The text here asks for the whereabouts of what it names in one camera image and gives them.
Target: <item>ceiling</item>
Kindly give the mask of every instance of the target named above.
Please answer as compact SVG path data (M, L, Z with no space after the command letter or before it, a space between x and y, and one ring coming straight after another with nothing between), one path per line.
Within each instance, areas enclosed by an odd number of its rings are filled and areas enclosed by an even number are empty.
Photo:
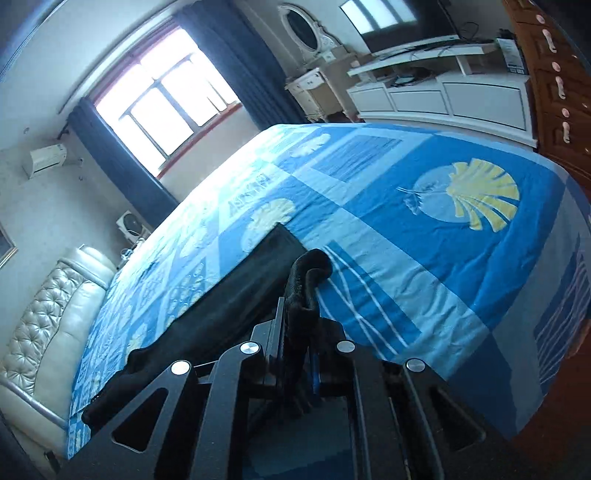
M171 3L68 0L38 29L0 83L0 150L29 137L55 138L69 113L58 115L58 111L96 62ZM37 4L33 0L2 4L0 23L7 23L7 18L22 22L24 6L33 12Z

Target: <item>tv stand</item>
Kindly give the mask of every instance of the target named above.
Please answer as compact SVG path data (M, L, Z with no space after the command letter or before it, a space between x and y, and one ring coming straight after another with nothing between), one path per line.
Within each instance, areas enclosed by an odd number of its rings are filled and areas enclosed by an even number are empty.
M411 86L385 82L347 90L366 122L444 125L506 138L530 148L532 127L527 75L496 72L465 76L447 72Z
M455 57L460 70L464 75L471 75L472 68L468 63L467 56L472 55L486 55L497 50L499 47L496 43L459 43L447 44L446 46L433 47L429 46L419 50L403 51L387 57L383 60L377 59L361 65L361 67L349 70L347 73L350 77L359 75L360 73L371 72L372 70L379 70L394 65L410 63L416 60L438 59L442 57Z

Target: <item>blue curtain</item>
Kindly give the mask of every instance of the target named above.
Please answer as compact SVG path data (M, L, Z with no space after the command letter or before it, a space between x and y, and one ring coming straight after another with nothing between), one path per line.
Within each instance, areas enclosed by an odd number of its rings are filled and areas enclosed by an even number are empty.
M178 201L134 157L88 98L80 100L68 123L99 167L152 227L160 225L178 206Z
M285 90L285 73L267 44L232 0L200 0L175 14L236 93L259 129L306 124Z

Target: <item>window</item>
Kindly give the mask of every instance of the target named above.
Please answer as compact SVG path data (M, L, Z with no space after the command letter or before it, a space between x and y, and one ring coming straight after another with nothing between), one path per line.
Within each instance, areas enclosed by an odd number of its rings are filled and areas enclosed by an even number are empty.
M153 174L238 97L181 28L132 56L96 109Z

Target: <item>blue bedspread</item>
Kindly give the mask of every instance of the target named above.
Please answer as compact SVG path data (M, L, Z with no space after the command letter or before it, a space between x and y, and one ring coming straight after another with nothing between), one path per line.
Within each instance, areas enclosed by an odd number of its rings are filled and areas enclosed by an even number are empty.
M115 277L76 377L68 457L89 438L82 410L127 354L277 222L332 260L318 290L324 316L381 358L424 359L511 437L586 314L589 213L561 167L517 147L390 125L272 127Z

